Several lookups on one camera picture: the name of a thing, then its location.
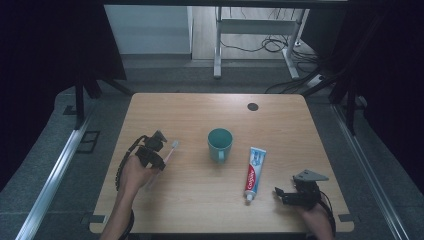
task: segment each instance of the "wooden table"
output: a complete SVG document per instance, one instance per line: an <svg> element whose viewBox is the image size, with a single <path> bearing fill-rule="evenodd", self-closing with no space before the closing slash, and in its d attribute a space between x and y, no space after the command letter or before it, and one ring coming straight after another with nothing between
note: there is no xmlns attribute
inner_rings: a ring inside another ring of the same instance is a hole
<svg viewBox="0 0 424 240"><path fill-rule="evenodd" d="M259 106L257 111L247 108ZM234 138L227 162L209 158L207 134L217 127ZM304 169L326 175L318 182L333 205L337 231L353 222L304 98L300 95L138 93L131 100L94 215L110 215L115 201L115 174L122 157L141 135L160 129L168 143L166 157L179 141L165 171L150 191L141 189L133 205L132 232L141 233L278 233L306 232L291 206L283 205L274 187L295 192L292 176ZM246 205L244 186L250 147L265 149L258 194ZM91 223L99 233L105 223Z"/></svg>

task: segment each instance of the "toothpaste cap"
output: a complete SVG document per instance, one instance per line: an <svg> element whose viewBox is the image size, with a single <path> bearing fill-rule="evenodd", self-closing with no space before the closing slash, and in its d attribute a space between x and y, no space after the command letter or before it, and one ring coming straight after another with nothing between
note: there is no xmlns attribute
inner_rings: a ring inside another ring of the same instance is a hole
<svg viewBox="0 0 424 240"><path fill-rule="evenodd" d="M252 194L247 194L247 201L251 202L253 200L253 195Z"/></svg>

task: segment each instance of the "black curtain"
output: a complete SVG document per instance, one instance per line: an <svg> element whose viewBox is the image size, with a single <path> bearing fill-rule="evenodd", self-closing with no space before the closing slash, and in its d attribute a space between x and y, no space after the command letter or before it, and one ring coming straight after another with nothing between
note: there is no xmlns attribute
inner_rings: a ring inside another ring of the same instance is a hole
<svg viewBox="0 0 424 240"><path fill-rule="evenodd" d="M355 72L371 127L424 192L424 18L396 1Z"/></svg>
<svg viewBox="0 0 424 240"><path fill-rule="evenodd" d="M77 78L96 86L96 79L126 76L103 5L1 1L0 37L3 189L45 127L58 93Z"/></svg>

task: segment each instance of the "white wall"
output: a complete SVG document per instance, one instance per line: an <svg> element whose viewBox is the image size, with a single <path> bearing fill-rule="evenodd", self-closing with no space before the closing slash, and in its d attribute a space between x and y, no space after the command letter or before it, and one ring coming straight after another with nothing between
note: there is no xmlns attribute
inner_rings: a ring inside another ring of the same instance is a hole
<svg viewBox="0 0 424 240"><path fill-rule="evenodd" d="M120 54L190 54L192 7L105 5Z"/></svg>

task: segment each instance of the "mug handle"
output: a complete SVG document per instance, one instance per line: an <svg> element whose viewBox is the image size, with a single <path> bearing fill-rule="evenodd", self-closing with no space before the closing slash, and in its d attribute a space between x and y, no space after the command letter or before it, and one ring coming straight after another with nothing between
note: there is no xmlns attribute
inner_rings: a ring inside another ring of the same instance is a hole
<svg viewBox="0 0 424 240"><path fill-rule="evenodd" d="M219 162L224 162L224 151L220 150L218 152L218 159L219 159Z"/></svg>

